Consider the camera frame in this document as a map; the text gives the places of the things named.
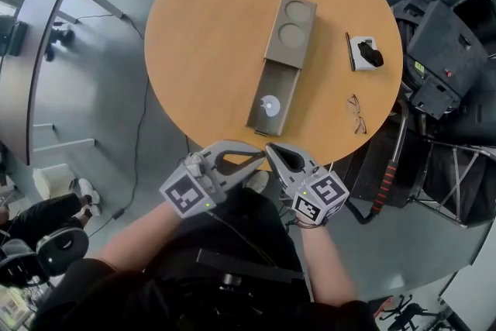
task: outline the wire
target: wire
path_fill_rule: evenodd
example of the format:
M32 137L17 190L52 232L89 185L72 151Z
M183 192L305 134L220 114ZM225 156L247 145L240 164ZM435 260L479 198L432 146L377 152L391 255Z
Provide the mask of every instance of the wire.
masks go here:
M274 260L267 254L264 250L261 248L257 247L254 243L251 243L241 232L238 231L234 226L229 224L228 222L224 221L224 219L220 218L218 215L214 214L213 212L207 211L207 214L209 214L213 219L216 219L220 223L223 223L225 226L230 228L236 235L238 235L241 240L243 240L246 244L248 244L250 247L252 247L258 254L265 259L266 262L268 262L269 265L272 265L273 267L278 267L277 264L274 262Z
M92 236L94 236L96 233L100 232L103 228L107 226L107 224L114 219L113 216L111 216L106 223L104 223L102 226L100 226L98 229L96 229L90 236L88 236L89 239L91 239Z
M188 136L185 134L184 137L186 137L186 150L188 151L188 154L191 153L191 150L189 148L189 139Z
M145 40L145 36L140 32L138 28L136 28L136 25L134 24L133 20L130 17L128 17L126 14L124 14L123 18L131 24L131 26L134 28L135 31L138 32L140 39Z
M134 185L133 190L131 191L131 200L124 207L124 210L127 210L131 204L134 202L134 198L136 197L136 188L138 187L138 148L140 146L140 134L141 134L141 125L143 124L143 120L146 115L146 96L148 95L148 87L150 86L150 79L146 77L146 89L145 96L143 100L143 113L141 114L141 119L139 119L138 128L136 129L136 142L134 144Z
M114 16L113 14L102 14L101 16L82 16L76 18L76 23L78 23L79 20L83 18L101 18L101 17L113 17L113 16Z

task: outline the shoe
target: shoe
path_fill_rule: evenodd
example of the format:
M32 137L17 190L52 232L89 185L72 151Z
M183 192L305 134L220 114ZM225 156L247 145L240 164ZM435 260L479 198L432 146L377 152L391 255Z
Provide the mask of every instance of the shoe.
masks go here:
M256 193L262 193L269 181L269 173L266 171L258 171L246 183L246 187L254 190Z
M100 209L99 206L97 206L96 204L93 204L93 205L86 205L84 208L83 208L83 214L86 210L90 210L90 213L93 215L93 216L100 216L102 214L102 211Z
M100 202L100 195L93 189L93 185L85 178L79 180L79 188L81 189L81 196L91 196L91 202L98 204Z

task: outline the cable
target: cable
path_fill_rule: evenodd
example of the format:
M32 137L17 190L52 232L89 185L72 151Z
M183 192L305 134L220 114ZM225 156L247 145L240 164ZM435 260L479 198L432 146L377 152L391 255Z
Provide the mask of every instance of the cable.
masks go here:
M76 18L76 23L78 23L79 20L83 18L101 18L101 17L113 17L113 16L114 16L113 14L102 14L101 16L82 16Z
M129 23L134 28L134 30L138 32L140 39L145 40L145 36L140 32L140 30L138 28L136 28L136 25L134 24L133 20L130 17L128 17L126 14L124 14L123 18L125 20L129 21Z
M184 136L186 137L186 149L188 150L188 154L190 154L191 150L189 148L189 139L188 139L188 136L186 134Z
M90 236L88 236L89 239L91 239L92 236L94 236L96 233L100 232L104 227L107 226L107 224L114 219L113 216L111 216L106 223L104 223L102 226L100 226L98 229L96 229Z
M150 79L146 77L146 89L145 89L145 98L143 100L143 113L141 114L141 119L139 119L138 128L136 129L136 142L134 144L134 185L133 190L131 191L131 200L124 207L124 210L127 210L131 204L134 202L134 198L136 196L136 188L138 187L138 147L140 145L140 133L141 133L141 125L143 124L143 120L146 115L146 96L148 95L148 87L150 86Z

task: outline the floor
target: floor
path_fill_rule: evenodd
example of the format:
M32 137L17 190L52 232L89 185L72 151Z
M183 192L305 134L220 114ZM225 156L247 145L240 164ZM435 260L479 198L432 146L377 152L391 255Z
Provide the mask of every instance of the floor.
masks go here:
M158 188L187 153L184 135L164 113L153 90L146 89L141 37L153 0L110 1L138 31L113 17L81 19L74 27L77 39L72 48L58 47L56 60L41 68L34 114L35 123L51 122L57 127L54 132L36 132L35 146L84 138L95 138L97 145L80 152L38 156L30 168L9 159L12 179L33 202L40 200L33 167L67 163L78 177L88 178L104 203L103 214L91 220L89 233L130 203L137 178L133 204L91 238L91 252L161 202ZM106 14L88 0L65 0L62 10L75 17ZM272 186L270 195L275 197L276 190ZM369 226L358 225L343 210L332 218L329 230L361 298L372 299L417 288L466 266L486 227L463 230L412 204L402 210L385 208ZM301 251L298 231L292 229L291 235Z

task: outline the office chair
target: office chair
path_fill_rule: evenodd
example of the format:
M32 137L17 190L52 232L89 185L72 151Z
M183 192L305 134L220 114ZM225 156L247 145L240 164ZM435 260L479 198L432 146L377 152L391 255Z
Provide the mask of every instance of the office chair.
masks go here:
M51 277L64 274L83 258L88 247L88 235L79 228L63 228L45 236L36 252L20 239L9 240L0 249L0 284L21 289L50 284Z
M429 313L425 309L422 309L418 303L410 303L412 296L408 297L407 302L404 302L405 297L400 295L401 301L399 305L392 310L384 310L384 313L390 313L386 317L380 317L380 320L386 320L396 315L394 322L387 328L387 331L406 331L408 326L415 331L418 327L413 324L413 318L417 315L421 317L437 317L438 313Z

